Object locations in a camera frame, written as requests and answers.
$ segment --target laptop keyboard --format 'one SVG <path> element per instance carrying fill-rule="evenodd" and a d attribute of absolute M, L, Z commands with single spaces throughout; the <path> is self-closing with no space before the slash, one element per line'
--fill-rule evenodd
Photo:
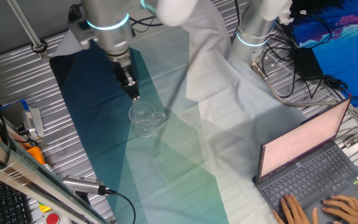
<path fill-rule="evenodd" d="M 280 199 L 285 194 L 294 195 L 298 201 L 313 194 L 331 188 L 341 192 L 348 187 L 344 178 L 352 174 L 352 166 L 332 148 L 323 155 L 301 166 L 292 173 L 262 189 L 276 210 L 281 208 Z"/>

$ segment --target blue-green fabric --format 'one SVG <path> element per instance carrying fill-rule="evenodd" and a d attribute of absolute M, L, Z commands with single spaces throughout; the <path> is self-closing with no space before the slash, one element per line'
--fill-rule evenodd
<path fill-rule="evenodd" d="M 133 201 L 136 223 L 228 223 L 215 176 L 202 168 L 197 131 L 163 107 L 140 52 L 132 55 L 141 101 L 167 115 L 149 138 L 133 130 L 132 103 L 97 45 L 50 61 L 98 179 Z M 108 196 L 108 202 L 119 223 L 131 223 L 125 200 Z"/>

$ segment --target glass handle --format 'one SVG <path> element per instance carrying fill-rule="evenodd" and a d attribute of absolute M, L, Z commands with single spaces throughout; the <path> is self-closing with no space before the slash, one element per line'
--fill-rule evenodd
<path fill-rule="evenodd" d="M 156 113 L 155 114 L 155 126 L 158 126 L 160 124 L 162 124 L 165 119 L 167 118 L 167 116 L 165 115 L 165 113 Z"/>

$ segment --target gray cable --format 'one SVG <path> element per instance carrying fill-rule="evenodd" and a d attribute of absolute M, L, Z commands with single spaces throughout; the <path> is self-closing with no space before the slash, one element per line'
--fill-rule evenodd
<path fill-rule="evenodd" d="M 291 102 L 288 102 L 287 100 L 284 100 L 282 99 L 278 94 L 277 92 L 273 89 L 273 86 L 272 84 L 270 83 L 270 80 L 269 79 L 266 79 L 265 80 L 268 88 L 270 89 L 270 91 L 273 93 L 274 97 L 276 97 L 276 99 L 280 102 L 282 102 L 284 105 L 287 105 L 287 106 L 293 106 L 293 107 L 308 107 L 308 106 L 320 106 L 320 105 L 327 105 L 327 106 L 332 106 L 332 105 L 335 105 L 336 103 L 334 102 L 314 102 L 314 103 L 291 103 Z M 353 108 L 353 107 L 349 107 L 349 110 L 355 112 L 358 114 L 358 109 L 356 108 Z"/>

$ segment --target power adapter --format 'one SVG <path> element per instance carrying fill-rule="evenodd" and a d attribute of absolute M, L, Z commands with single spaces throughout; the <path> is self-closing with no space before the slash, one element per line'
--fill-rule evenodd
<path fill-rule="evenodd" d="M 299 48 L 295 52 L 295 66 L 302 81 L 321 80 L 324 73 L 311 48 Z"/>

